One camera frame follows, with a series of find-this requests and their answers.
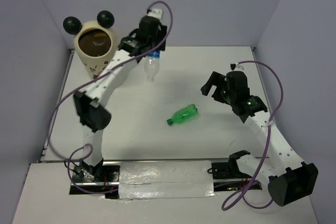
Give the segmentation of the clear bottle with blue label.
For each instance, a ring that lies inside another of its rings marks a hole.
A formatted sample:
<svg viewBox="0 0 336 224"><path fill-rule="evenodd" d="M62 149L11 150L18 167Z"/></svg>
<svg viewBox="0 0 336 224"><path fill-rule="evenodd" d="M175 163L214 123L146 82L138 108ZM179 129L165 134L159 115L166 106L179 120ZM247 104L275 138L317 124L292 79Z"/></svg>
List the clear bottle with blue label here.
<svg viewBox="0 0 336 224"><path fill-rule="evenodd" d="M154 77L158 74L160 69L160 51L156 50L149 53L145 58L144 72L147 81L153 82Z"/></svg>

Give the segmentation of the green plastic bottle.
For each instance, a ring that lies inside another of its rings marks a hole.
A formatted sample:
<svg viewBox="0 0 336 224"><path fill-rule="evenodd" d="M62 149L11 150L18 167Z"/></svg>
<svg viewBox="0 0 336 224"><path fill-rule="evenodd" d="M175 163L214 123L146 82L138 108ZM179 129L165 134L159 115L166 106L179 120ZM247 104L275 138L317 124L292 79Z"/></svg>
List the green plastic bottle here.
<svg viewBox="0 0 336 224"><path fill-rule="evenodd" d="M176 111L171 118L167 119L169 126L173 124L182 124L194 118L198 115L198 108L195 104L189 104L188 106Z"/></svg>

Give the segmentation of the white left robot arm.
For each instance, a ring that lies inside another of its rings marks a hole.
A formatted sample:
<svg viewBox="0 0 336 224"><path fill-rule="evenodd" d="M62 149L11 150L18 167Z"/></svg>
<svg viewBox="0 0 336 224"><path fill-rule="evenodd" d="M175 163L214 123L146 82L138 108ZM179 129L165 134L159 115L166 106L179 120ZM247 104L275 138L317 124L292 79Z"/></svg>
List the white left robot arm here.
<svg viewBox="0 0 336 224"><path fill-rule="evenodd" d="M113 91L124 83L146 52L165 50L167 27L161 23L162 16L161 9L149 8L138 28L121 40L112 28L114 16L107 10L89 22L81 23L72 16L63 22L65 31L74 36L75 50L91 78L86 88L73 94L83 129L79 166L90 181L99 180L103 174L102 136L112 118L105 107Z"/></svg>

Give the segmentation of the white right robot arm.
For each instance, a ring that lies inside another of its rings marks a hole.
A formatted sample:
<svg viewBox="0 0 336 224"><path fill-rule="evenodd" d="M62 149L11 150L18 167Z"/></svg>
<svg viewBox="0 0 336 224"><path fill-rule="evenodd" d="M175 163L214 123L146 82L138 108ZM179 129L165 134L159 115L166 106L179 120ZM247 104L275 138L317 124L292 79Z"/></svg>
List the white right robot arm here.
<svg viewBox="0 0 336 224"><path fill-rule="evenodd" d="M212 98L231 106L232 111L247 126L263 147L271 165L262 164L248 151L238 151L229 156L225 163L214 163L208 170L214 179L228 178L230 175L242 178L254 176L265 185L272 200L278 206L288 205L312 194L318 169L315 164L306 164L286 141L277 126L270 121L270 113L262 99L251 95L246 75L242 71L231 71L227 75L212 72L201 87L202 95L208 95L215 87Z"/></svg>

